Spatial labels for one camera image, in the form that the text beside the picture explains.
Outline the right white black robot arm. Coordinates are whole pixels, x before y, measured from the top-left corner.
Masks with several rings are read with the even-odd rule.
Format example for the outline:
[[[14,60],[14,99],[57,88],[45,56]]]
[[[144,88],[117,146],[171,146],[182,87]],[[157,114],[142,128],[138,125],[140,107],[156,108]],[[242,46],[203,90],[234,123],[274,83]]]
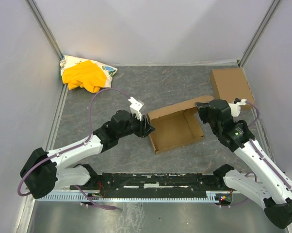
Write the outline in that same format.
[[[211,100],[195,104],[200,120],[209,124],[220,143],[241,158],[260,182],[227,164],[213,174],[226,187],[239,191],[259,205],[275,226],[284,229],[292,224],[292,180],[264,152],[246,121],[234,120],[247,103],[246,99],[235,99],[233,103]]]

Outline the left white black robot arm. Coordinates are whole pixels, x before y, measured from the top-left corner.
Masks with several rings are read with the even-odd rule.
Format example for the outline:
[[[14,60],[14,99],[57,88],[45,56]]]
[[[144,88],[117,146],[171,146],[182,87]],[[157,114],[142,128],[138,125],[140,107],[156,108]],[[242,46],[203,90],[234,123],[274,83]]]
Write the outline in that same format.
[[[148,117],[137,118],[135,114],[119,110],[100,128],[91,131],[88,137],[55,150],[35,149],[20,171],[21,181],[17,188],[19,196],[22,185],[26,185],[29,194],[40,199],[54,188],[71,185],[85,185],[93,171],[89,166],[71,168],[84,158],[103,153],[118,144],[120,138],[134,134],[139,138],[147,137],[155,129]]]

